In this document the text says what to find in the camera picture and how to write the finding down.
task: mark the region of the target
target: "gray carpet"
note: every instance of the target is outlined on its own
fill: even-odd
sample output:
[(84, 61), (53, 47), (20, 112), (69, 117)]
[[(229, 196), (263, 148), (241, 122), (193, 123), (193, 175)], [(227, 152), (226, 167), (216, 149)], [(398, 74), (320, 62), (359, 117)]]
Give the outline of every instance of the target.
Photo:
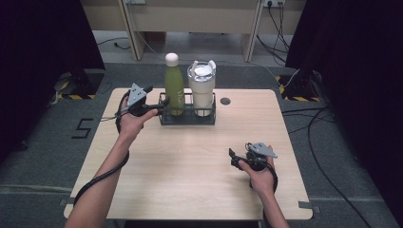
[[(293, 72), (280, 67), (271, 69), (276, 75)], [(62, 227), (66, 219), (61, 200), (68, 198), (74, 186), (113, 88), (130, 87), (132, 83), (163, 87), (163, 74), (164, 65), (106, 64), (106, 75), (94, 100), (60, 100), (51, 106), (30, 134), (29, 148), (12, 152), (0, 166), (0, 227)], [(283, 101), (276, 81), (263, 67), (219, 65), (217, 75), (219, 88), (275, 90), (282, 111), (326, 105)], [(299, 113), (315, 115), (316, 111)], [(332, 114), (330, 109), (321, 113), (327, 117), (311, 129), (312, 145), (322, 169), (373, 227), (398, 227), (366, 170), (355, 160), (342, 128), (333, 123), (337, 119)], [(306, 126), (311, 118), (293, 115), (284, 116), (284, 121), (291, 132)], [(87, 137), (85, 131), (76, 130), (82, 119), (92, 119), (81, 125), (90, 128)], [(289, 221), (291, 226), (365, 227), (319, 171), (309, 150), (307, 129), (291, 133), (290, 139), (315, 211), (312, 219)], [(106, 227), (115, 226), (112, 221), (106, 223)]]

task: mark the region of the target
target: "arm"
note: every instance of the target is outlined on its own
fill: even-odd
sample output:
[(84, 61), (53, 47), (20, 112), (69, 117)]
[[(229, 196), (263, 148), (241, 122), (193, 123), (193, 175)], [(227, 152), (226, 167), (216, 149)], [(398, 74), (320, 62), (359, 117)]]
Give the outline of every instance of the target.
[[(127, 98), (123, 102), (123, 106), (126, 106), (126, 104)], [(140, 133), (144, 122), (156, 114), (157, 110), (151, 110), (142, 117), (135, 117), (131, 114), (125, 114), (122, 117), (119, 137), (95, 174), (95, 177), (104, 174), (122, 162), (128, 148)], [(111, 176), (90, 187), (77, 201), (67, 219), (65, 227), (102, 227), (109, 211), (120, 174), (121, 170), (118, 170)]]
[[(273, 167), (273, 158), (267, 157), (267, 162)], [(277, 227), (289, 227), (281, 209), (278, 206), (278, 202), (273, 191), (274, 179), (270, 171), (265, 168), (259, 172), (254, 171), (247, 163), (240, 161), (240, 167), (251, 178), (253, 189), (258, 193), (258, 196), (263, 204), (264, 213), (269, 221), (270, 225), (274, 228)]]

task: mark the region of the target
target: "bottle holder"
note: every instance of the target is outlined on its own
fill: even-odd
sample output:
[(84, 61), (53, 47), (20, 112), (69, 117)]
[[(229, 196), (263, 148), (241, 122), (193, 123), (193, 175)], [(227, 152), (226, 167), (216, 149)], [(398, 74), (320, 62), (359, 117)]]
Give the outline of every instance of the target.
[[(159, 104), (166, 99), (165, 93), (160, 93)], [(193, 101), (192, 93), (184, 93), (185, 101)], [(175, 112), (181, 112), (181, 115), (172, 115)], [(210, 113), (207, 116), (199, 116), (198, 113)], [(161, 125), (214, 125), (216, 123), (216, 94), (213, 93), (213, 105), (211, 108), (195, 108), (193, 104), (185, 103), (184, 109), (169, 108), (163, 109), (160, 115)]]

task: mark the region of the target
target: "bottle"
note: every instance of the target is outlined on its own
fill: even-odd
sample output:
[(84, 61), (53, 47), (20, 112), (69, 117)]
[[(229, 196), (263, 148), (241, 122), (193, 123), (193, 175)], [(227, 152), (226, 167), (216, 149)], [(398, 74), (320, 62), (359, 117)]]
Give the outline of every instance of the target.
[(183, 77), (178, 67), (179, 58), (175, 53), (165, 56), (165, 95), (169, 98), (168, 108), (171, 115), (179, 116), (184, 111)]

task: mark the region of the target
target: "bottle cap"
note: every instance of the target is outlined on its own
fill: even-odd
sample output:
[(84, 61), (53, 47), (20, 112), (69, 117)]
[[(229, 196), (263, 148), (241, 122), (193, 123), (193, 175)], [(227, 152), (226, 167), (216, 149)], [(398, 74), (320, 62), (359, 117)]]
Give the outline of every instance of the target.
[(166, 60), (166, 65), (169, 67), (176, 67), (179, 62), (178, 55), (175, 53), (168, 53), (165, 56), (165, 60)]

